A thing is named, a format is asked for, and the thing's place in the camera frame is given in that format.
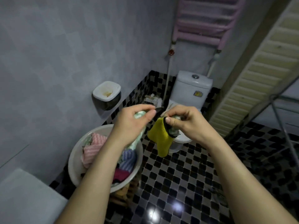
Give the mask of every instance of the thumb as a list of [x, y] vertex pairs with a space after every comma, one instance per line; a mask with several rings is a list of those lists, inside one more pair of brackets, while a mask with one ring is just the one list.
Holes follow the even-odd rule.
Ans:
[[171, 117], [166, 117], [165, 119], [166, 123], [169, 124], [170, 126], [172, 127], [175, 127], [177, 129], [182, 129], [183, 126], [184, 126], [184, 122], [179, 120], [179, 119], [176, 119], [176, 118], [171, 118]]
[[152, 110], [148, 111], [147, 113], [145, 113], [144, 116], [140, 117], [138, 119], [138, 121], [140, 121], [144, 127], [155, 117], [156, 113], [157, 113], [157, 111], [152, 109]]

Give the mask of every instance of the trash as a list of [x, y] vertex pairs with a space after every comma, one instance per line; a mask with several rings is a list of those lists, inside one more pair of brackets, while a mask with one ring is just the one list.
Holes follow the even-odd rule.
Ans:
[[156, 96], [153, 93], [151, 95], [145, 95], [143, 103], [148, 105], [154, 105], [156, 109], [162, 108], [162, 98]]

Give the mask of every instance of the forearm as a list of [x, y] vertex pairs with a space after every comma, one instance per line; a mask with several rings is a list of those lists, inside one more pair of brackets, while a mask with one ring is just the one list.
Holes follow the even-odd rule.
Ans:
[[108, 138], [56, 224], [104, 223], [111, 183], [121, 152], [122, 145]]
[[207, 146], [235, 223], [298, 223], [220, 136]]

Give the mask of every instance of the pink towel rack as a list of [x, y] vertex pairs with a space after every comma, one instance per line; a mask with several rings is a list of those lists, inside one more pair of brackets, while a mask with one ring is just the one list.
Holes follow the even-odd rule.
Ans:
[[224, 48], [246, 0], [179, 0], [172, 42], [183, 39]]

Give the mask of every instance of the pink striped cloth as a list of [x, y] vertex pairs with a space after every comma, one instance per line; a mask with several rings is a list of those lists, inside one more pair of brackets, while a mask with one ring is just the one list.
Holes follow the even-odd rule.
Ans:
[[90, 167], [106, 140], [106, 136], [100, 135], [98, 133], [92, 133], [92, 143], [91, 145], [87, 145], [83, 148], [83, 154], [81, 156], [81, 161], [85, 168]]

